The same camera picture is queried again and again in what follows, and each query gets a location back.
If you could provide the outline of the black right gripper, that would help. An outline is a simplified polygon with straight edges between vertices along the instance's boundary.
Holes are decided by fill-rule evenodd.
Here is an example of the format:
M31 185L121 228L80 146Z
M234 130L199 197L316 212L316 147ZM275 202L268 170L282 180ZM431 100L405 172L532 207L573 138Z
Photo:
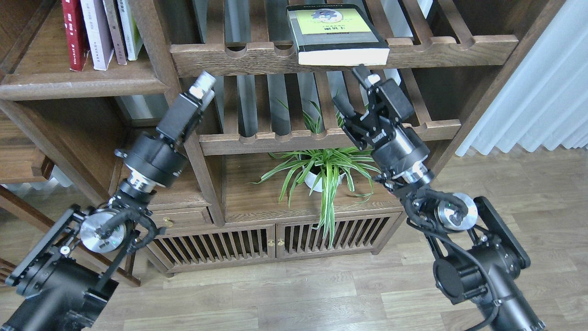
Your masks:
M334 96L333 103L345 120L345 132L358 149L372 147L371 156L378 164L384 181L430 182L432 173L424 165L429 149L403 120L414 113L412 103L395 80L382 81L364 65L351 69L366 90L368 108L355 112L344 96Z

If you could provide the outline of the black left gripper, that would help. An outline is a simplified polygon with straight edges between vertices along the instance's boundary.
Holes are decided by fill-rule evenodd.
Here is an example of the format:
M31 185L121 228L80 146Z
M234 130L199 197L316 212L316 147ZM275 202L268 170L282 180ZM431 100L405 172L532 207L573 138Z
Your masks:
M182 173L188 159L178 148L202 118L215 96L216 78L202 71L198 79L181 93L156 127L157 136L141 134L130 150L118 149L131 175L124 181L132 188L170 187Z

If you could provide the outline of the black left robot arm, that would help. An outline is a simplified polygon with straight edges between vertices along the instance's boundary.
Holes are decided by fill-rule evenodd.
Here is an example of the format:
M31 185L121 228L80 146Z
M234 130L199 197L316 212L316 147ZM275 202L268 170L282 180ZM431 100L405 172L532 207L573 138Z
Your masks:
M170 187L188 159L179 152L214 98L215 77L202 72L180 93L156 127L129 149L117 149L130 169L97 209L72 205L7 277L23 303L3 331L80 331L95 323L118 282L122 260L165 233L151 219L155 187Z

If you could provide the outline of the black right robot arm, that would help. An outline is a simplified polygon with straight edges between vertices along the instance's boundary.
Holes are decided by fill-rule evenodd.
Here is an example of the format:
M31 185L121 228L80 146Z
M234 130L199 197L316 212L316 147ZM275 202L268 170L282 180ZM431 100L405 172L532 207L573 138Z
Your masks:
M344 116L344 132L370 155L380 173L374 177L399 199L407 224L424 233L435 257L436 287L452 304L466 300L484 316L473 331L542 331L545 324L515 284L531 259L487 198L444 193L431 188L434 172L424 165L429 149L403 120L414 113L403 90L382 81L365 65L352 69L369 100L357 113L340 97L333 101Z

